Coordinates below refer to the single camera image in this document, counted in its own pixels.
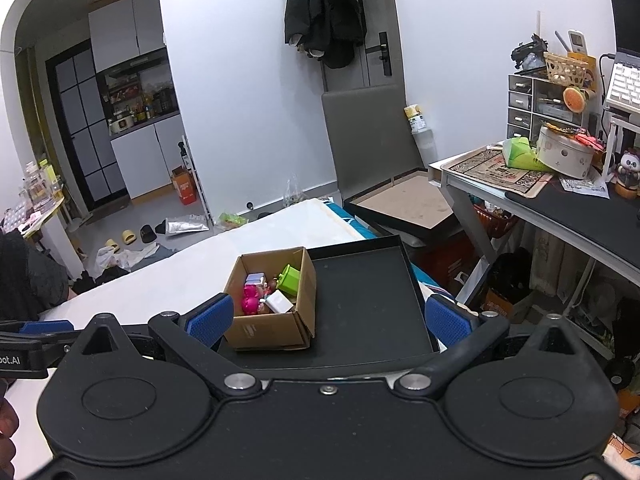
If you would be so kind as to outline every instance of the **door handle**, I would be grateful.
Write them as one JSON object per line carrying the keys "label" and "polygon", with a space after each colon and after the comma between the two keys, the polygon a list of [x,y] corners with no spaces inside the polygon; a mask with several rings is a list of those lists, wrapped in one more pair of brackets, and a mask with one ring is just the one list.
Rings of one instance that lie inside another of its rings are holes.
{"label": "door handle", "polygon": [[386,32],[380,32],[379,37],[380,44],[377,46],[366,48],[364,52],[365,54],[379,52],[380,61],[382,61],[382,69],[384,70],[387,77],[391,77],[393,75],[393,71],[391,69],[391,54],[389,53],[389,42],[386,36]]}

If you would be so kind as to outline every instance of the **green plastic container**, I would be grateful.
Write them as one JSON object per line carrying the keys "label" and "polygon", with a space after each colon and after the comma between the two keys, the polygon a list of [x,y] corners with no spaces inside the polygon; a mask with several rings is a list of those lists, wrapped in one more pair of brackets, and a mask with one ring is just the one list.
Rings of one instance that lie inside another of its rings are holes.
{"label": "green plastic container", "polygon": [[276,288],[282,292],[286,292],[292,296],[298,295],[298,286],[300,285],[300,271],[287,265],[278,276],[278,285]]}

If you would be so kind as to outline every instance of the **laptop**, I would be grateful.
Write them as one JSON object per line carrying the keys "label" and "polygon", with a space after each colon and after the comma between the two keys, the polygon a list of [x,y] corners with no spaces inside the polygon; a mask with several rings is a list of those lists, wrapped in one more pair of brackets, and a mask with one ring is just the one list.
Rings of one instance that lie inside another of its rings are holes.
{"label": "laptop", "polygon": [[616,58],[606,105],[640,115],[640,0],[611,0]]}

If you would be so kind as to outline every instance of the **wooden base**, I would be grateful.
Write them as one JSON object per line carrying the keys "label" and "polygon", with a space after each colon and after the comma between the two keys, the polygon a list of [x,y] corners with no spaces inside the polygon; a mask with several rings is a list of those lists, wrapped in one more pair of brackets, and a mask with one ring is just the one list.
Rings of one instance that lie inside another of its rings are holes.
{"label": "wooden base", "polygon": [[618,193],[622,198],[626,198],[627,200],[633,200],[638,197],[637,189],[627,189],[619,182],[616,182],[615,189],[616,193]]}
{"label": "wooden base", "polygon": [[175,193],[175,189],[174,189],[174,185],[173,184],[167,184],[166,186],[162,186],[159,187],[158,189],[155,189],[153,191],[149,191],[148,193],[145,193],[144,195],[140,195],[137,196],[135,198],[131,199],[131,203],[134,205],[137,204],[142,204],[144,202],[149,202],[149,200],[153,200],[155,198],[158,198],[159,196],[164,196],[167,195],[169,193]]}

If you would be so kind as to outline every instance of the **silver bolt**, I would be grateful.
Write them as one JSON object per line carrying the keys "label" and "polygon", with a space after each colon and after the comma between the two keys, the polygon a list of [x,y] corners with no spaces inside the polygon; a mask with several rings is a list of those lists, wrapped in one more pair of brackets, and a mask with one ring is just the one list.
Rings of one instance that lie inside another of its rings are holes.
{"label": "silver bolt", "polygon": [[338,386],[325,384],[324,386],[320,386],[320,393],[323,395],[335,395],[336,393],[338,393]]}
{"label": "silver bolt", "polygon": [[431,379],[422,374],[407,374],[400,377],[400,385],[407,390],[425,390],[431,386]]}
{"label": "silver bolt", "polygon": [[255,377],[245,373],[231,374],[225,377],[225,386],[232,390],[248,390],[255,384]]}

